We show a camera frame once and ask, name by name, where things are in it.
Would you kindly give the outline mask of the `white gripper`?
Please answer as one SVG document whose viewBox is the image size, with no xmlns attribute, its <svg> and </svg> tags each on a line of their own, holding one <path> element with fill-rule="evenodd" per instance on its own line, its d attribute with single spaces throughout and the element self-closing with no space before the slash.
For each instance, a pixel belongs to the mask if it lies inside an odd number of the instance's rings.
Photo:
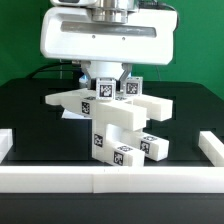
<svg viewBox="0 0 224 224">
<path fill-rule="evenodd" d="M 141 9 L 127 23 L 115 24 L 93 21 L 89 9 L 53 7 L 43 19 L 40 49 L 47 58 L 82 61 L 89 90 L 96 89 L 90 61 L 123 63 L 116 81 L 116 90 L 122 91 L 131 64 L 166 65 L 172 60 L 175 28 L 174 11 Z"/>
</svg>

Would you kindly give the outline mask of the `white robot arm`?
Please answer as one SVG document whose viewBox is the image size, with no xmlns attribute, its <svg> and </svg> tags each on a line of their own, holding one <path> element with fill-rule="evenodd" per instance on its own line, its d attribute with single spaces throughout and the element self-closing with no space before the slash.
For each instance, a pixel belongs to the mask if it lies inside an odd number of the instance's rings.
<svg viewBox="0 0 224 224">
<path fill-rule="evenodd" d="M 159 0 L 50 0 L 40 50 L 79 63 L 89 79 L 125 79 L 134 64 L 173 58 L 177 10 Z"/>
</svg>

